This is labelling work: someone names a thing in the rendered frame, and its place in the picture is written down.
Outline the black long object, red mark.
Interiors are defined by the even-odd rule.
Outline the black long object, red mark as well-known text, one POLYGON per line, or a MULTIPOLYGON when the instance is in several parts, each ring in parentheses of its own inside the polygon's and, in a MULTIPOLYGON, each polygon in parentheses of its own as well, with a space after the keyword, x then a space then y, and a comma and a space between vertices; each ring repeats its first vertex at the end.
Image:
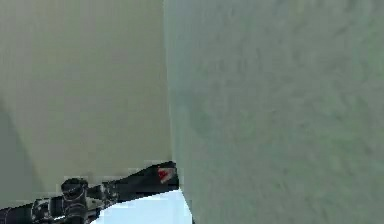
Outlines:
POLYGON ((89 186, 84 178, 61 184, 60 196, 0 209, 0 224, 91 224, 115 204, 177 190, 179 178, 172 161, 151 165, 127 177, 89 186))

